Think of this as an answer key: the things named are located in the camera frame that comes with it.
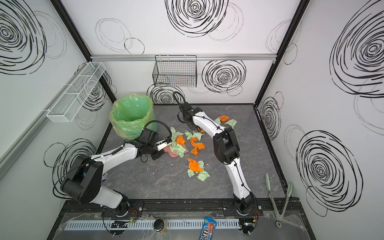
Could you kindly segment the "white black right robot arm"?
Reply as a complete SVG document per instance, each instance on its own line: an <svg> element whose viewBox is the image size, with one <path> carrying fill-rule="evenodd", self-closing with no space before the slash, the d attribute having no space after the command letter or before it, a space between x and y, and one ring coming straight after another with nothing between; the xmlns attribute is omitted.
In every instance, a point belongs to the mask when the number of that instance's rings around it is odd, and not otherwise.
<svg viewBox="0 0 384 240"><path fill-rule="evenodd" d="M250 190L240 162L240 146L231 127L223 127L209 118L200 108L193 108L189 103L178 103L183 118L191 130L203 130L213 139L216 158L225 165L229 174L235 198L235 207L240 215L252 211L257 199Z"/></svg>

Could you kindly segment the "pink plastic dustpan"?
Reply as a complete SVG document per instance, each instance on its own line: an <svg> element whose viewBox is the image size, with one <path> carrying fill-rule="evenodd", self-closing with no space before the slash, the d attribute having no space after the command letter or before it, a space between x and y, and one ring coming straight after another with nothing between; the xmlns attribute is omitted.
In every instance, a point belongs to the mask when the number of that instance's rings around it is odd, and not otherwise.
<svg viewBox="0 0 384 240"><path fill-rule="evenodd" d="M179 145L179 144L167 146L165 147L164 151L168 153L169 156L172 158L178 158L178 157L183 158L184 155L189 152L189 150L185 145Z"/></svg>

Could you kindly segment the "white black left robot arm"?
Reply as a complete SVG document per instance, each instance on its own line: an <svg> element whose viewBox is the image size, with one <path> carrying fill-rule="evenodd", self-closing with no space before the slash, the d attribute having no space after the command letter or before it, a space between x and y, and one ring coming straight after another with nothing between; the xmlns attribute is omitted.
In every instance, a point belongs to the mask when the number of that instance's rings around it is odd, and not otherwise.
<svg viewBox="0 0 384 240"><path fill-rule="evenodd" d="M97 204L109 208L117 217L124 217L130 210L128 198L115 190L102 186L102 177L109 170L143 155L157 159L171 137L157 139L157 132L144 129L141 135L123 145L102 154L75 158L64 176L60 190L81 204Z"/></svg>

